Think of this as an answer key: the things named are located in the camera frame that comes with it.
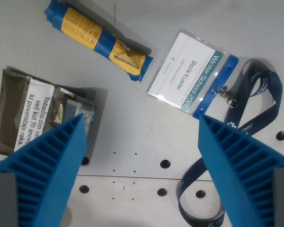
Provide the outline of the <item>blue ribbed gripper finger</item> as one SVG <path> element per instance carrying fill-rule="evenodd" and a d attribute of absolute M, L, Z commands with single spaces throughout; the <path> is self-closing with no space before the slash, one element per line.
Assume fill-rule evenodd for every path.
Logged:
<path fill-rule="evenodd" d="M 80 114 L 0 162 L 0 174 L 16 177 L 20 227 L 60 226 L 86 150 Z"/>
<path fill-rule="evenodd" d="M 273 172 L 284 155 L 207 115 L 199 118 L 198 148 L 231 224 L 274 226 Z"/>

